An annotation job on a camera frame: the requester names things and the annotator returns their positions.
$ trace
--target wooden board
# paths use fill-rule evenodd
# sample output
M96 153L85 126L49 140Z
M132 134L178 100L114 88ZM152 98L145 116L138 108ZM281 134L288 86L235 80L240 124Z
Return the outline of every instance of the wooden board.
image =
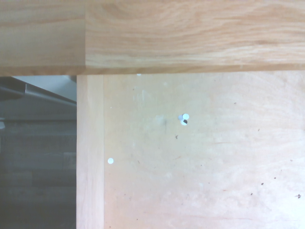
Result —
M5 0L0 75L305 69L305 2Z
M305 227L305 72L105 75L78 87L78 229Z
M102 76L77 77L76 226L104 226L104 99Z

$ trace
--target white sticker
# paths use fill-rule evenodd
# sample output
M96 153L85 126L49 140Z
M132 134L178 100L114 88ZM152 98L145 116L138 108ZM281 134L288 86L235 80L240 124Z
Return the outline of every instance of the white sticker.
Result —
M109 163L109 164L112 164L113 162L114 162L113 158L110 157L110 158L108 159L108 163Z

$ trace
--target wooden furniture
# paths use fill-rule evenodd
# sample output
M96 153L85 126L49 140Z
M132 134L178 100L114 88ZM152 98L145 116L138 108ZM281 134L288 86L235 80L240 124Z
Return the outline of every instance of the wooden furniture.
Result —
M3 0L0 75L305 69L301 0Z
M77 229L305 226L305 72L79 76L78 96Z

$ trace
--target small white circle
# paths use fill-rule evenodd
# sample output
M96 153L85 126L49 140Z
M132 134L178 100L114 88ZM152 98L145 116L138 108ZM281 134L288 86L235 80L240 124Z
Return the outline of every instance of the small white circle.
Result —
M112 164L113 162L114 162L113 158L110 157L110 158L108 159L108 163L109 163L109 164Z
M184 122L184 120L181 120L181 124L182 124L182 125L187 125L187 121Z
M185 119L185 120L188 120L190 118L190 116L188 114L183 114L182 118Z

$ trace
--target vertical wooden board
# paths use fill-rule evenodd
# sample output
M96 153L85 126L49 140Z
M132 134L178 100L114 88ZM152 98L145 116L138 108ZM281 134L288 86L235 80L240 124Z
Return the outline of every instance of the vertical wooden board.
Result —
M77 77L77 229L104 226L103 80Z
M105 228L305 227L305 72L105 76L104 99Z

